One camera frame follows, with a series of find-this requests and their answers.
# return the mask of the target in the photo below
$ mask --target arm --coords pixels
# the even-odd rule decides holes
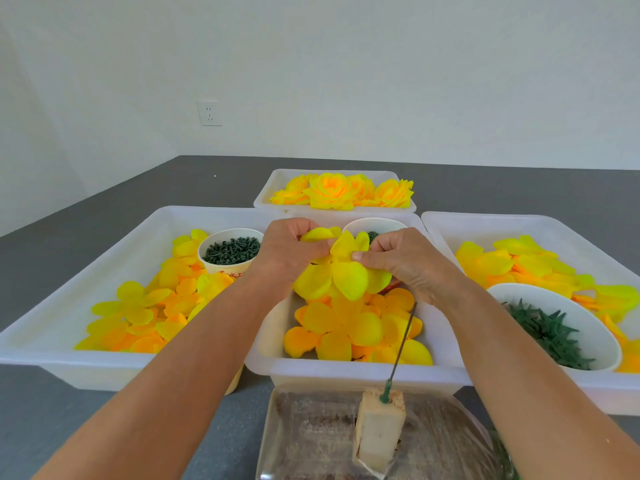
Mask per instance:
[[[329,244],[299,242],[307,219],[274,221],[251,268],[92,416],[36,480],[179,479],[260,324]]]
[[[353,259],[385,269],[448,318],[478,394],[524,480],[636,478],[640,447],[489,293],[415,229]]]

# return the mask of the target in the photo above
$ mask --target transparent plastic lid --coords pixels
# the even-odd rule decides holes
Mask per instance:
[[[361,398],[361,390],[276,387],[269,402],[256,478],[375,479],[352,460]],[[404,392],[404,405],[406,419],[387,478],[518,478],[499,439],[453,396]]]

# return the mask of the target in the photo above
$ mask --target person's right arm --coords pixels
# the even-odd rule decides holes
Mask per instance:
[[[465,367],[524,480],[631,480],[640,447],[600,411],[489,293],[416,229],[352,259],[384,269],[448,318]]]

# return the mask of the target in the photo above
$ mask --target small white tray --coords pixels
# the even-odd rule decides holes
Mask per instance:
[[[357,175],[359,173],[363,173],[367,177],[373,180],[373,183],[377,186],[383,182],[391,178],[397,179],[398,176],[393,171],[380,171],[380,170],[301,170],[301,169],[291,169],[291,168],[278,168],[271,172],[271,176],[267,180],[267,183],[262,188],[261,192],[258,194],[258,197],[253,201],[253,206],[256,209],[281,209],[285,212],[288,212],[292,209],[310,209],[309,205],[276,205],[269,201],[269,199],[273,196],[274,192],[278,190],[282,190],[287,186],[289,181],[293,177],[298,177],[300,175],[306,175],[308,173],[317,173],[320,175],[321,173],[341,173],[346,175],[347,177],[350,175]],[[416,190],[415,184],[413,185],[412,190],[414,192],[418,192],[420,190]],[[395,213],[395,212],[408,212],[410,214],[414,213],[416,209],[415,203],[413,200],[411,204],[406,209],[395,209],[390,207],[356,207],[354,211],[364,212],[367,215],[365,217],[372,217],[375,212],[382,212],[384,214]]]
[[[425,212],[422,214],[431,241],[444,255],[453,258],[465,241],[494,249],[493,243],[528,234],[544,249],[553,251],[578,273],[592,274],[597,284],[630,285],[640,289],[640,276],[622,266],[562,222],[546,216],[507,214],[462,214]],[[631,311],[619,324],[629,339],[640,337],[640,308]],[[572,379],[609,414],[640,416],[640,374],[568,371]]]
[[[386,217],[406,226],[416,227],[428,237],[420,217],[405,212],[334,212],[301,208],[289,211],[287,217],[307,217],[323,227],[341,228],[363,217]],[[293,313],[304,304],[304,300],[292,292],[267,315],[244,361],[249,370],[271,376],[276,385],[309,381],[380,385],[388,379],[391,364],[290,358],[284,352],[282,339],[288,329],[297,325]],[[433,306],[419,303],[416,316],[422,320],[424,327],[415,339],[427,346],[435,365],[398,365],[394,384],[398,387],[440,390],[449,394],[462,386],[471,385],[467,371],[463,368],[458,342],[444,315]]]
[[[112,248],[0,333],[0,363],[39,365],[79,389],[120,390],[151,354],[76,351],[91,307],[116,299],[120,284],[146,285],[171,256],[172,240],[199,228],[208,233],[248,227],[264,232],[283,212],[217,207],[163,207]]]

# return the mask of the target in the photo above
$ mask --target table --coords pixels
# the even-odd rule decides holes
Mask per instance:
[[[276,168],[392,170],[415,181],[419,215],[443,210],[555,217],[640,273],[640,171],[180,156],[0,237],[0,330],[156,209],[252,207]],[[272,388],[268,377],[244,370],[236,392],[220,405],[185,479],[254,477]],[[76,390],[38,367],[0,366],[0,479],[30,478],[112,395]],[[490,425],[473,388],[456,396]],[[640,442],[640,417],[614,419]]]

